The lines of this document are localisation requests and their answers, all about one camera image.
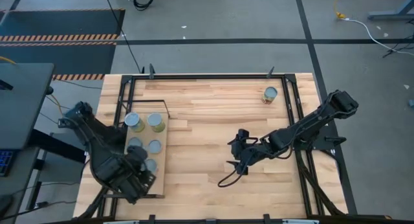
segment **wooden tabletop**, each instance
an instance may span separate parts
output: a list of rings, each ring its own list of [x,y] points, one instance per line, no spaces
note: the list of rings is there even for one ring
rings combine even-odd
[[[106,75],[103,82],[96,117],[108,126],[113,124],[121,76]],[[299,73],[296,78],[307,115],[320,104],[316,86],[311,73]],[[279,91],[270,105],[261,101],[268,86]],[[291,86],[289,90],[294,104]],[[289,125],[281,80],[138,80],[134,99],[164,99],[171,115],[165,198],[140,199],[135,205],[119,200],[116,219],[148,219],[150,214],[157,219],[261,219],[263,214],[305,218],[294,155],[287,160],[265,159],[249,167],[249,175],[233,186],[217,187],[217,182],[234,169],[226,163],[233,160],[226,143],[239,128],[250,131],[250,136],[262,137]],[[159,104],[135,105],[142,111],[165,111]],[[297,120],[295,105],[293,108]],[[347,212],[335,161],[318,151],[313,156],[320,186],[342,212]],[[84,212],[99,189],[87,167],[74,216]],[[313,192],[309,190],[312,211],[316,213]]]

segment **tin can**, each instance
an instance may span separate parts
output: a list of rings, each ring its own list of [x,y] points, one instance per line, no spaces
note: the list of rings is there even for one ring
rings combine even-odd
[[[276,90],[275,87],[267,87],[261,100],[265,104],[271,104],[277,95],[278,95],[278,90]]]
[[[133,138],[129,139],[128,146],[142,147],[142,141],[138,137],[133,137]]]
[[[147,168],[151,173],[156,174],[158,166],[157,162],[154,159],[147,159],[144,163],[145,165],[141,165],[142,172],[145,171],[145,169]]]
[[[152,113],[148,116],[148,124],[151,126],[151,129],[156,132],[160,133],[164,131],[166,128],[166,124],[162,121],[162,116],[160,113]]]
[[[128,127],[131,128],[132,131],[135,131],[137,133],[141,132],[145,128],[145,123],[141,120],[138,113],[128,113],[125,116],[124,122]]]
[[[148,151],[150,153],[160,153],[161,152],[161,142],[159,140],[152,140],[148,144]]]

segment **gray desk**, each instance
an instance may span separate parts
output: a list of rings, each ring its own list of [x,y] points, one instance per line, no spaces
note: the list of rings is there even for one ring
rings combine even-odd
[[[52,79],[51,63],[0,63],[0,79],[12,85],[11,91],[0,91],[0,149],[20,150],[8,177],[0,177],[0,195],[27,187],[39,148],[25,148],[32,134],[41,104]],[[6,216],[19,212],[24,192],[14,195]],[[0,221],[13,223],[15,218]]]

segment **white cable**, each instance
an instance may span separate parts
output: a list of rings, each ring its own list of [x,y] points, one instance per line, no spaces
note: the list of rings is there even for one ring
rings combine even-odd
[[[353,19],[349,19],[349,18],[344,18],[344,19],[341,19],[341,20],[344,20],[344,21],[352,21],[352,22],[359,23],[359,24],[363,25],[365,27],[365,29],[367,29],[368,35],[371,38],[371,40],[373,40],[375,43],[377,43],[377,44],[379,44],[379,45],[381,45],[381,46],[383,46],[383,47],[385,47],[385,48],[387,48],[389,50],[392,50],[393,52],[402,53],[402,54],[409,54],[409,55],[414,56],[413,53],[410,53],[410,52],[402,52],[402,51],[399,51],[399,50],[395,50],[395,49],[392,49],[392,48],[388,47],[387,45],[384,45],[384,44],[378,42],[377,40],[374,39],[374,37],[369,32],[369,29],[368,29],[367,25],[365,25],[364,23],[362,23],[360,21],[353,20]]]

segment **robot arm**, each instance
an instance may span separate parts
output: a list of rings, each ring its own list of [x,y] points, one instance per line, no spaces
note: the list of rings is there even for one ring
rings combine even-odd
[[[79,102],[59,119],[59,128],[73,129],[91,157],[91,173],[105,188],[135,204],[147,195],[155,176],[147,170],[147,152],[130,146],[124,155],[125,128],[105,126],[89,104]]]
[[[355,114],[358,103],[345,91],[335,91],[315,111],[307,115],[291,127],[270,132],[260,139],[249,137],[249,132],[240,129],[235,139],[228,144],[232,146],[232,155],[239,162],[229,162],[241,175],[248,173],[251,166],[263,159],[274,159],[289,150],[307,146],[318,136],[320,128],[334,118],[348,118]]]

